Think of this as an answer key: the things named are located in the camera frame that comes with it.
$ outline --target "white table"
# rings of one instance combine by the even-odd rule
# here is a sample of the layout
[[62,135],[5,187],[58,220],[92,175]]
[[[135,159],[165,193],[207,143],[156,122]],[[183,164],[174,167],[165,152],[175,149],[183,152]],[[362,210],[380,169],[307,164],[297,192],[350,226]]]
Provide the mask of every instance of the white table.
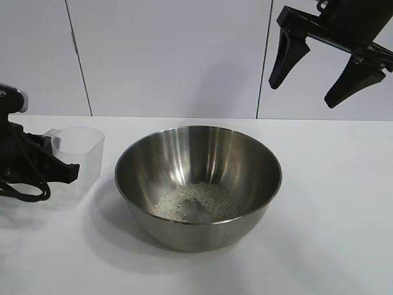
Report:
[[[393,122],[15,116],[31,133],[106,136],[101,178],[71,209],[0,198],[0,294],[393,294]],[[120,154],[148,133],[219,125],[265,143],[283,182],[240,243],[160,248],[114,184]]]

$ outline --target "metal mixing bowl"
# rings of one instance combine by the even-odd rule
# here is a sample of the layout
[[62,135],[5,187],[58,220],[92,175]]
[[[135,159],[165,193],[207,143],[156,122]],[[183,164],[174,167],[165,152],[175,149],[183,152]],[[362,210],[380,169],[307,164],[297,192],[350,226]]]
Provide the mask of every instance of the metal mixing bowl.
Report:
[[[280,187],[281,167],[273,153],[250,136],[189,126],[156,132],[134,143],[117,162],[115,180],[146,232],[177,250],[200,252],[236,243],[257,225]],[[220,222],[182,222],[153,214],[159,198],[199,182],[226,189],[239,206],[239,216]]]

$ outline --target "black cable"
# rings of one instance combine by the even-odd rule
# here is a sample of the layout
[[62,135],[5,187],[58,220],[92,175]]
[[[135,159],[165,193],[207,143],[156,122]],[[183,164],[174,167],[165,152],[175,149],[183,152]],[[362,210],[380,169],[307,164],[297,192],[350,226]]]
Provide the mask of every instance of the black cable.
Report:
[[13,126],[10,126],[10,131],[11,131],[11,135],[15,140],[15,143],[18,147],[18,149],[20,150],[23,158],[26,160],[27,164],[29,165],[33,175],[35,176],[35,178],[37,179],[37,182],[25,182],[26,184],[30,185],[30,186],[34,186],[36,188],[38,188],[40,191],[42,191],[41,194],[39,195],[31,195],[31,194],[23,194],[19,191],[17,191],[16,189],[14,189],[12,186],[10,186],[9,184],[5,183],[4,181],[0,180],[0,192],[2,195],[6,196],[6,197],[13,197],[19,200],[22,200],[24,202],[38,202],[38,201],[43,201],[43,200],[48,200],[50,197],[50,188],[48,183],[45,180],[45,177],[41,174],[41,172],[37,169],[37,167],[35,166],[35,164],[31,161],[31,159],[29,158],[27,152],[26,152],[26,147],[28,146],[28,143],[26,142],[26,140],[24,139],[24,137],[22,137],[21,135],[19,135]]

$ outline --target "clear plastic cup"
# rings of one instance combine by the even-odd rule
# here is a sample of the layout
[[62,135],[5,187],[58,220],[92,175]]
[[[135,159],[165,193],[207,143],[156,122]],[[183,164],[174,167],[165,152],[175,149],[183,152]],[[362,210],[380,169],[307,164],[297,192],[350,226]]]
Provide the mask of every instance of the clear plastic cup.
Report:
[[78,179],[73,183],[50,184],[51,198],[61,199],[62,203],[80,200],[100,176],[105,136],[88,127],[51,129],[44,136],[52,138],[52,152],[57,159],[80,165]]

